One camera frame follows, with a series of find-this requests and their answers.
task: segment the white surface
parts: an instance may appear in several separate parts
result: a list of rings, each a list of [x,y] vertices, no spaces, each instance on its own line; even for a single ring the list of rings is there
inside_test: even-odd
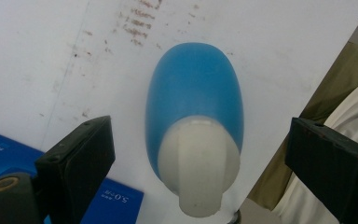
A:
[[[110,177],[145,193],[138,223],[225,223],[358,24],[358,0],[0,1],[0,134],[48,150],[111,115]],[[145,96],[172,46],[204,42],[237,72],[245,115],[239,177],[216,215],[185,216],[145,151]]]
[[[239,170],[240,151],[214,119],[179,119],[162,139],[158,173],[165,186],[179,196],[182,211],[191,217],[215,214]]]

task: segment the round hole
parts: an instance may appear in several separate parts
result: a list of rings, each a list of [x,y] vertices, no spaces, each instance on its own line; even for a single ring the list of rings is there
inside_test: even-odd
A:
[[[6,177],[0,180],[0,192],[11,189],[19,183],[19,178],[15,176]]]

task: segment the stains on paper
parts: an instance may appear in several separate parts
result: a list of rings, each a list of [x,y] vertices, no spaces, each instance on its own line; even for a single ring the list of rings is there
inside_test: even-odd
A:
[[[129,11],[120,11],[117,25],[130,37],[133,45],[141,47],[148,37],[162,0],[135,0],[133,3]]]

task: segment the plastic molded part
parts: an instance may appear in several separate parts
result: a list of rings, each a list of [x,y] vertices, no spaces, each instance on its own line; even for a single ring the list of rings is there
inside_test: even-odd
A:
[[[223,193],[238,174],[240,152],[221,124],[191,116],[167,131],[158,169],[162,182],[179,196],[184,213],[208,217],[220,209]]]

